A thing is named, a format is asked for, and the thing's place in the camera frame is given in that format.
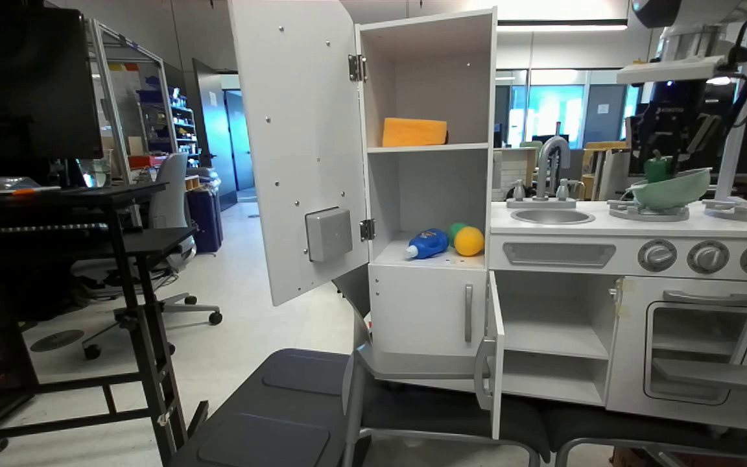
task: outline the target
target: gray floor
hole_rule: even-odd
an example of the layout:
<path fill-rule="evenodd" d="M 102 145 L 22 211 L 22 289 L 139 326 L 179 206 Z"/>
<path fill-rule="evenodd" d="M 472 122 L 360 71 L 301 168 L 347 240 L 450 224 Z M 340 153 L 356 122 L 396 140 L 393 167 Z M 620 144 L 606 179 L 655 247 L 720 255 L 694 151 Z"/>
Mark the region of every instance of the gray floor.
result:
<path fill-rule="evenodd" d="M 173 367 L 179 374 L 182 406 L 192 415 L 200 400 L 210 400 L 213 410 L 265 362 L 280 349 L 308 349 L 347 352 L 352 343 L 349 307 L 323 286 L 286 307 L 270 304 L 265 250 L 258 237 L 258 218 L 253 206 L 236 206 L 222 214 L 225 245 L 217 255 L 200 255 L 182 273 L 175 282 L 161 294 L 192 290 L 203 304 L 222 310 L 222 325 L 207 326 L 204 316 L 173 315 L 166 316 L 169 341 L 175 346 Z M 83 330 L 85 334 L 111 323 L 116 304 L 95 304 L 90 310 L 56 316 L 26 333 L 26 343 L 61 333 Z M 130 343 L 121 333 L 102 341 L 103 356 L 85 363 L 79 346 L 52 352 L 33 352 L 33 367 L 41 382 L 61 382 L 79 377 L 98 377 L 113 372 L 135 372 Z M 142 393 L 138 385 L 118 386 L 118 407 L 139 407 Z M 70 415 L 102 412 L 102 393 L 70 393 L 39 397 L 9 424 L 39 424 Z M 430 443 L 417 442 L 379 442 L 369 459 L 376 465 L 487 465 L 485 452 L 463 454 L 444 447 L 444 456 L 430 454 Z M 522 452 L 497 447 L 496 465 L 523 465 Z M 584 452 L 575 467 L 598 467 L 606 461 L 606 450 Z M 148 421 L 78 429 L 43 435 L 13 439 L 0 454 L 0 467 L 156 467 L 161 465 Z"/>

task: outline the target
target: countertop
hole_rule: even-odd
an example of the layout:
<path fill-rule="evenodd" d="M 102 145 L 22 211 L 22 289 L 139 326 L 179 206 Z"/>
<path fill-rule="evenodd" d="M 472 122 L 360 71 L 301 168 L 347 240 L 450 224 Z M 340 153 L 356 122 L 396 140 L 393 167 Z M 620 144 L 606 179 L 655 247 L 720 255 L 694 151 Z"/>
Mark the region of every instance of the countertop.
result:
<path fill-rule="evenodd" d="M 673 237 L 673 240 L 747 240 L 747 221 L 706 215 L 699 202 L 686 206 L 686 221 L 628 221 L 609 215 L 606 202 L 579 202 L 575 211 L 593 215 L 587 224 L 531 224 L 515 221 L 506 202 L 491 206 L 487 230 L 492 237 Z"/>

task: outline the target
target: desk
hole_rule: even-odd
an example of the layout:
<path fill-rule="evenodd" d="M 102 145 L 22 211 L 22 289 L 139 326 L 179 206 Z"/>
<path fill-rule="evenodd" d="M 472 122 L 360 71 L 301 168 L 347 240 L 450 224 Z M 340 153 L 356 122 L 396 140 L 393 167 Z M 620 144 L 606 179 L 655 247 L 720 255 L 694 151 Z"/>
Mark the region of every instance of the desk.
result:
<path fill-rule="evenodd" d="M 138 374 L 113 374 L 102 378 L 79 378 L 61 385 L 39 385 L 41 393 L 68 393 L 102 386 L 107 415 L 70 419 L 56 424 L 0 429 L 0 442 L 7 435 L 29 435 L 83 425 L 121 424 L 151 419 L 161 459 L 166 461 L 183 442 L 187 424 L 179 403 L 179 389 L 170 368 L 164 320 L 151 282 L 151 264 L 166 258 L 188 229 L 151 229 L 127 233 L 121 211 L 146 202 L 166 185 L 133 185 L 107 189 L 59 189 L 37 194 L 0 194 L 0 268 L 43 263 L 47 258 L 113 258 L 124 294 L 124 311 L 116 315 L 130 333 Z M 133 268 L 142 286 L 142 307 L 138 304 Z M 111 386 L 139 382 L 146 393 L 142 410 L 116 410 Z"/>

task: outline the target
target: box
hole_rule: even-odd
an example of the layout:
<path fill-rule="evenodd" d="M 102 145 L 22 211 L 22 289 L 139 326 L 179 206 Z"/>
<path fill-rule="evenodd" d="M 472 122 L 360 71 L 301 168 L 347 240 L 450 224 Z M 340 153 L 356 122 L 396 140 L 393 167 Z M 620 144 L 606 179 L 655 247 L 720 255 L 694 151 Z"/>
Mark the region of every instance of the box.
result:
<path fill-rule="evenodd" d="M 449 125 L 444 120 L 396 120 L 386 116 L 382 145 L 445 145 Z"/>

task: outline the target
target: faucet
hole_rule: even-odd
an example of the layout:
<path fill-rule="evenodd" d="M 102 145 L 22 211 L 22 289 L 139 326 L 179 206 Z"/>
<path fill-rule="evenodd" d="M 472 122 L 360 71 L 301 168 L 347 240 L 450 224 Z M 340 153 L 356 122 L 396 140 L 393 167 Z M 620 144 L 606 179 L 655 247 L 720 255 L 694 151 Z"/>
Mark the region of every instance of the faucet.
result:
<path fill-rule="evenodd" d="M 567 145 L 563 138 L 553 136 L 541 149 L 540 149 L 540 155 L 536 155 L 536 198 L 540 201 L 550 201 L 550 192 L 555 192 L 557 186 L 557 167 L 559 162 L 567 159 Z"/>

